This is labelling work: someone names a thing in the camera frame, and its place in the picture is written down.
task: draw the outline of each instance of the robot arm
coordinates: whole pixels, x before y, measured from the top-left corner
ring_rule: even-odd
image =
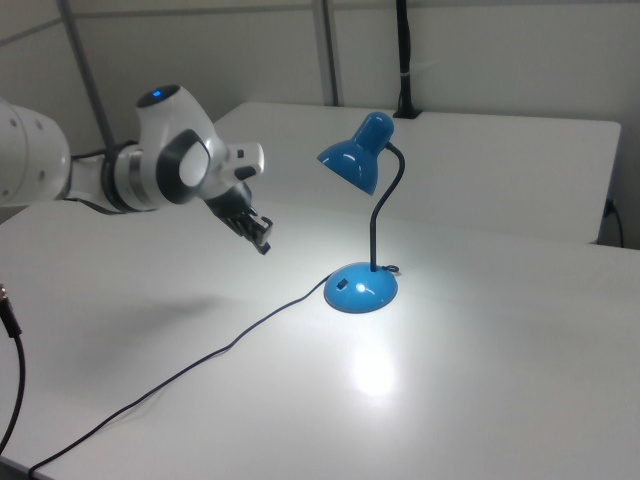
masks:
[[[0,101],[0,206],[78,201],[104,214],[151,211],[194,198],[265,254],[272,223],[251,205],[247,178],[264,171],[258,143],[224,144],[183,87],[138,101],[138,143],[72,157],[51,119]]]

